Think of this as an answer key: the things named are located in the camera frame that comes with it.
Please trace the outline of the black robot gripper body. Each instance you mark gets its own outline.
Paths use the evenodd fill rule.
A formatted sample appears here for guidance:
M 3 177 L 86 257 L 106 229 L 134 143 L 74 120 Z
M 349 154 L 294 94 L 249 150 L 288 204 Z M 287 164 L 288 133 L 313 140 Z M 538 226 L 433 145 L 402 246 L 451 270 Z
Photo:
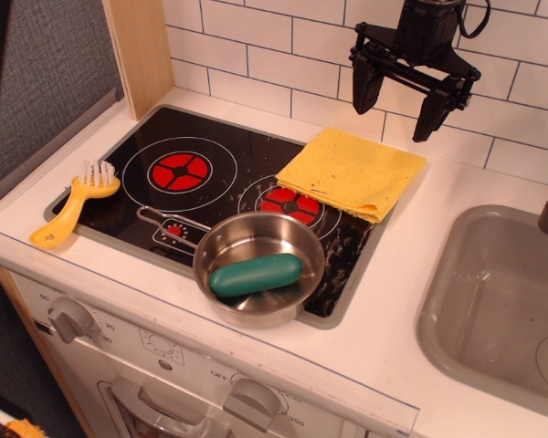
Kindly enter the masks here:
M 359 23 L 350 60 L 366 58 L 385 78 L 428 94 L 453 83 L 459 88 L 458 109 L 467 107 L 480 72 L 461 58 L 452 42 L 456 34 L 475 38 L 481 27 L 469 32 L 463 18 L 464 1 L 405 1 L 397 28 Z

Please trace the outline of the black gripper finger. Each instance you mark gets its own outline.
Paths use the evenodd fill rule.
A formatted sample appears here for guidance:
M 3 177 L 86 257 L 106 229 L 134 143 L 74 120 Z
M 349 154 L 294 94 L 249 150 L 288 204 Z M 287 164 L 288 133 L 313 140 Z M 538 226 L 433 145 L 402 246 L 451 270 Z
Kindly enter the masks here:
M 365 114 L 378 101 L 385 75 L 366 58 L 356 57 L 353 62 L 353 107 L 359 115 Z
M 427 141 L 448 114 L 458 108 L 459 88 L 453 83 L 431 89 L 424 98 L 413 134 L 414 142 Z

